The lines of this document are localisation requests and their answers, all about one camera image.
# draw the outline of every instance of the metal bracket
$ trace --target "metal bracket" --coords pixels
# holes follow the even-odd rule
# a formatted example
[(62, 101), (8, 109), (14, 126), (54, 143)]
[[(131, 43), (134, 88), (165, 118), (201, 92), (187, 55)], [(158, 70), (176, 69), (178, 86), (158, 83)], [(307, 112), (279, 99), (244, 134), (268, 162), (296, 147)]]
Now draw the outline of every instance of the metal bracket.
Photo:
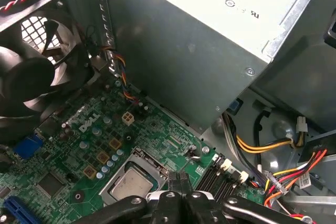
[[(115, 41), (112, 32), (112, 23), (110, 18), (109, 4), (107, 0), (98, 0), (99, 12), (101, 15), (101, 29), (102, 31), (101, 38), (106, 43), (106, 46), (115, 48)], [(109, 59), (109, 70), (112, 74), (115, 74), (116, 67), (113, 62), (113, 56), (110, 51), (106, 52), (107, 58)]]

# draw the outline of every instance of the black chip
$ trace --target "black chip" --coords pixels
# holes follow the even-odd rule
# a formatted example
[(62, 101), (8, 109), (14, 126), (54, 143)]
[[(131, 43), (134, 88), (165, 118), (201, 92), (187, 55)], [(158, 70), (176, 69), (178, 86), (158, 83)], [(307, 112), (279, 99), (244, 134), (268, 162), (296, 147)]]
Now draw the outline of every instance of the black chip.
[(88, 161), (89, 161), (90, 164), (93, 164), (96, 160), (93, 157), (91, 157), (91, 158), (89, 158)]
[(50, 156), (50, 153), (48, 151), (45, 151), (41, 154), (41, 158), (47, 159)]
[(52, 118), (45, 120), (39, 127), (44, 135), (53, 136), (60, 129), (60, 125)]
[(92, 165), (95, 167), (95, 168), (98, 168), (99, 166), (101, 166), (101, 164), (98, 162), (98, 161), (94, 161), (92, 163)]
[(1, 198), (1, 199), (6, 198), (7, 195), (11, 193), (11, 191), (12, 191), (12, 190), (10, 190), (7, 186), (2, 187), (2, 188), (0, 189), (0, 198)]
[(71, 183), (76, 183), (78, 181), (78, 177), (72, 173), (68, 173), (65, 178)]
[(89, 154), (84, 154), (84, 156), (83, 156), (83, 158), (85, 159), (85, 160), (88, 160), (89, 159)]
[(37, 186), (48, 196), (48, 198), (51, 198), (63, 188), (63, 183), (52, 173), (47, 173)]

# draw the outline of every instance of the chip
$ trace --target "chip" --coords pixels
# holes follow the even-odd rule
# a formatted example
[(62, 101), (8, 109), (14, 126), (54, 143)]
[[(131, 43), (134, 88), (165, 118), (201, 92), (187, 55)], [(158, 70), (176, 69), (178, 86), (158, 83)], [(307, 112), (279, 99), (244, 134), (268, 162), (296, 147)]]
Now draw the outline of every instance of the chip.
[(105, 164), (109, 159), (110, 159), (110, 156), (107, 155), (105, 152), (100, 152), (98, 155), (97, 155), (97, 159), (99, 162), (101, 162), (102, 164)]
[(130, 168), (110, 191), (110, 195), (116, 200), (121, 200), (131, 195), (145, 197), (152, 187), (153, 183), (135, 169)]
[(96, 176), (97, 171), (91, 166), (88, 165), (83, 173), (89, 178), (89, 179), (93, 179)]
[(46, 160), (49, 156), (50, 156), (50, 153), (49, 153), (48, 151), (43, 152), (43, 153), (41, 154), (41, 158), (43, 158), (44, 160)]
[(11, 191), (12, 191), (12, 190), (10, 190), (7, 186), (2, 187), (2, 188), (0, 189), (0, 198), (1, 198), (1, 199), (6, 198), (6, 197), (8, 196), (8, 194), (11, 193)]
[(48, 118), (45, 120), (39, 127), (44, 135), (53, 136), (60, 129), (60, 124), (57, 123), (54, 119)]
[(110, 141), (109, 145), (115, 150), (121, 147), (121, 143), (115, 137)]
[(37, 184), (37, 187), (44, 192), (49, 199), (57, 195), (63, 186), (63, 183), (52, 173), (47, 173)]

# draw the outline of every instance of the green circuit board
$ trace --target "green circuit board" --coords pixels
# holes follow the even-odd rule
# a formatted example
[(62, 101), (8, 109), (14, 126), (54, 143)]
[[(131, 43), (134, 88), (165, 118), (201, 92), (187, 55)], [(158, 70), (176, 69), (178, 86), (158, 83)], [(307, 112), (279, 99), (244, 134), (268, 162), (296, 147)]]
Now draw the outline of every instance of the green circuit board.
[[(190, 145), (196, 145), (198, 150), (206, 145), (146, 99), (142, 101), (148, 110), (139, 114), (138, 104), (128, 103), (115, 81), (111, 78), (91, 92), (78, 92), (53, 114), (49, 118), (50, 125), (37, 129), (44, 144), (33, 157), (22, 160), (15, 153), (9, 153), (16, 164), (9, 173), (0, 175), (1, 188), (7, 190), (6, 197), (18, 196), (42, 223), (71, 223), (102, 208), (99, 191), (136, 146), (167, 170), (185, 169), (194, 187), (211, 164), (216, 154), (214, 150), (203, 154), (201, 161), (190, 162), (186, 156)], [(135, 117), (130, 126), (122, 121), (127, 111)], [(105, 117), (112, 123), (106, 124)], [(64, 137), (63, 123), (71, 125), (71, 136)], [(101, 132), (95, 135), (92, 130)], [(86, 148), (81, 148), (80, 143), (85, 143)], [(107, 155), (111, 159), (117, 150), (123, 150), (124, 154), (118, 156), (103, 179), (97, 179), (95, 172), (106, 163), (98, 157)], [(91, 178), (84, 173), (88, 167), (93, 169)], [(50, 174), (59, 181), (59, 188), (51, 195), (41, 186), (47, 184), (48, 188)], [(80, 199), (76, 198), (78, 192), (82, 195)], [(249, 192), (247, 198), (252, 197), (250, 194), (253, 193)]]

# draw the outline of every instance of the capacitor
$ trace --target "capacitor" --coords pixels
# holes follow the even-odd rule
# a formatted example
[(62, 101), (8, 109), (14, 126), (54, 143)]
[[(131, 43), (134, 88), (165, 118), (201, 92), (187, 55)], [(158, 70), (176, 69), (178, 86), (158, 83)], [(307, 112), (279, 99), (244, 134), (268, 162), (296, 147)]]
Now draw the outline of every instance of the capacitor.
[(111, 123), (112, 123), (112, 119), (109, 118), (108, 116), (104, 116), (104, 118), (103, 118), (103, 122), (104, 122), (105, 124), (111, 124)]
[(15, 221), (15, 217), (6, 209), (0, 209), (0, 223), (9, 224)]
[(107, 165), (108, 167), (113, 167), (113, 166), (114, 166), (114, 162), (108, 160), (107, 163), (106, 163), (106, 165)]
[(72, 129), (67, 128), (65, 129), (65, 134), (67, 134), (68, 136), (74, 136), (75, 132)]
[(100, 136), (101, 135), (101, 129), (97, 128), (97, 127), (93, 127), (92, 128), (92, 133), (95, 136)]
[(102, 178), (104, 178), (104, 173), (98, 172), (98, 173), (96, 174), (96, 178), (97, 178), (97, 179), (102, 179)]
[(59, 133), (59, 138), (63, 141), (69, 140), (69, 136), (67, 134), (65, 134), (65, 132)]
[(204, 147), (202, 148), (202, 152), (203, 152), (204, 154), (209, 154), (209, 152), (210, 152), (210, 148), (209, 148), (208, 146), (204, 146)]
[(63, 124), (61, 125), (61, 127), (62, 127), (62, 129), (68, 129), (68, 128), (70, 128), (70, 125), (67, 124), (67, 123), (63, 123)]
[(89, 143), (81, 141), (79, 143), (79, 148), (81, 148), (81, 149), (87, 149), (87, 148), (89, 148)]
[(108, 172), (110, 171), (110, 168), (109, 168), (108, 166), (103, 166), (103, 167), (101, 168), (101, 171), (102, 171), (103, 173), (108, 173)]
[(124, 155), (124, 151), (121, 150), (121, 149), (117, 150), (117, 155), (118, 155), (118, 156), (122, 156), (122, 155)]
[(112, 155), (112, 161), (116, 162), (118, 161), (119, 157), (117, 155)]

